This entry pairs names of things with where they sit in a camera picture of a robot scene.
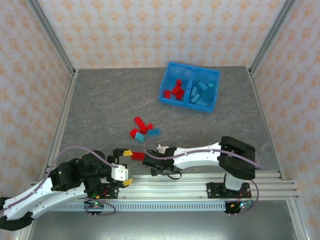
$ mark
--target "wall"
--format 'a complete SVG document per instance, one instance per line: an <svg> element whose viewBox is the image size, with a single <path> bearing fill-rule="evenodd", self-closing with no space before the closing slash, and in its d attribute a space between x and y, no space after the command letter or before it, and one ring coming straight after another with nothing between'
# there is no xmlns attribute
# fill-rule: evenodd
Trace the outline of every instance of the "wall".
<svg viewBox="0 0 320 240"><path fill-rule="evenodd" d="M0 32L0 196L10 197L39 180L70 75L26 0L0 1Z"/></svg>
<svg viewBox="0 0 320 240"><path fill-rule="evenodd" d="M73 66L250 66L285 0L40 0Z"/></svg>
<svg viewBox="0 0 320 240"><path fill-rule="evenodd" d="M254 76L285 176L320 236L320 5L300 0Z"/></svg>

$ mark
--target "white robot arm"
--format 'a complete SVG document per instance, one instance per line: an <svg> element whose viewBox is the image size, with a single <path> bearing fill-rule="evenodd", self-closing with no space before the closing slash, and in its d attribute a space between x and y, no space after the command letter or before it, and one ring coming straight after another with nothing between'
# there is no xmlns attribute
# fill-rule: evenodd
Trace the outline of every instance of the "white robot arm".
<svg viewBox="0 0 320 240"><path fill-rule="evenodd" d="M255 152L253 146L224 136L221 138L221 142L202 147L181 148L157 145L156 152L148 151L143 165L151 168L153 176L170 176L190 167L222 167L227 171L224 179L225 188L239 191L245 180L255 178L255 166L253 165L255 164ZM243 161L241 158L246 158L251 163Z"/></svg>
<svg viewBox="0 0 320 240"><path fill-rule="evenodd" d="M94 152L105 159L102 152ZM18 196L0 197L0 229L16 231L61 204L86 197L99 198L106 190L101 178L106 178L109 186L127 187L132 181L127 165L119 164L119 158L114 155L108 156L107 161L117 167L106 165L91 153L86 154L81 159L59 164L40 188L38 183Z"/></svg>

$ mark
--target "blue lego brick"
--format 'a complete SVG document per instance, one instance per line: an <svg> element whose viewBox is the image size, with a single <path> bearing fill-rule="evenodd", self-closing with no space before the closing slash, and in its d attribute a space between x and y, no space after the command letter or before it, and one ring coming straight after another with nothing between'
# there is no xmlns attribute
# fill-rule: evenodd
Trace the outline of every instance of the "blue lego brick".
<svg viewBox="0 0 320 240"><path fill-rule="evenodd" d="M195 104L199 105L199 106L203 106L203 107L208 107L208 104L204 103L203 101L196 101Z"/></svg>
<svg viewBox="0 0 320 240"><path fill-rule="evenodd" d="M134 138L141 143L144 143L146 139L140 132L137 132Z"/></svg>
<svg viewBox="0 0 320 240"><path fill-rule="evenodd" d="M194 87L192 88L191 96L194 97L194 96L197 94L197 90L198 90L198 88L197 88L196 86L194 86Z"/></svg>
<svg viewBox="0 0 320 240"><path fill-rule="evenodd" d="M200 93L201 97L203 97L205 100L209 101L212 98L212 95L210 92L202 91Z"/></svg>
<svg viewBox="0 0 320 240"><path fill-rule="evenodd" d="M192 103L195 103L195 102L198 100L198 98L200 98L200 94L196 94L196 95L191 99L191 102L192 102Z"/></svg>
<svg viewBox="0 0 320 240"><path fill-rule="evenodd" d="M160 136L161 133L159 128L155 128L155 129L148 130L147 134L149 137L156 137L156 136Z"/></svg>
<svg viewBox="0 0 320 240"><path fill-rule="evenodd" d="M205 91L208 89L208 86L203 81L198 81L196 85L201 89L202 91Z"/></svg>
<svg viewBox="0 0 320 240"><path fill-rule="evenodd" d="M215 88L215 83L213 81L210 81L208 84L209 89L214 89Z"/></svg>

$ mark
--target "gray mat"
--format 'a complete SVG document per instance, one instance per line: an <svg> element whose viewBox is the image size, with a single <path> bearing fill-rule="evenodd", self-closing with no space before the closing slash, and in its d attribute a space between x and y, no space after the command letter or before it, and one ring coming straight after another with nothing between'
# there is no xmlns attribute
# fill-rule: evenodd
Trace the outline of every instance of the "gray mat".
<svg viewBox="0 0 320 240"><path fill-rule="evenodd" d="M212 67L221 71L213 113L175 107L158 101L166 68L80 70L63 134L61 149L82 145L111 155L115 148L143 150L132 139L134 118L160 128L161 136L148 138L164 146L200 147L231 136L256 148L256 162L265 171L278 170L278 162L244 66ZM61 160L80 157L75 150ZM126 162L133 175L150 174L140 161ZM219 167L192 167L183 173L222 172Z"/></svg>

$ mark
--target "blue plastic tray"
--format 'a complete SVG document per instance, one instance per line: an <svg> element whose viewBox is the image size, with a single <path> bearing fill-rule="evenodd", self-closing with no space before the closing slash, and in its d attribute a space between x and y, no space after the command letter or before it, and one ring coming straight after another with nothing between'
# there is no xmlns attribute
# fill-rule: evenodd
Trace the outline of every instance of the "blue plastic tray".
<svg viewBox="0 0 320 240"><path fill-rule="evenodd" d="M172 94L170 94L170 99L165 98L165 90L169 90L171 92L176 86L177 79L181 79L182 81L181 87L184 90L183 98L181 100L176 100L176 96ZM160 86L159 101L164 104L212 113L217 101L219 80L220 71L176 62L169 62ZM212 94L210 100L206 100L202 96L199 97L199 100L208 106L200 106L191 102L192 88L196 86L197 82L200 81L204 82L207 86L209 82L214 83L214 88L207 90L210 94Z"/></svg>

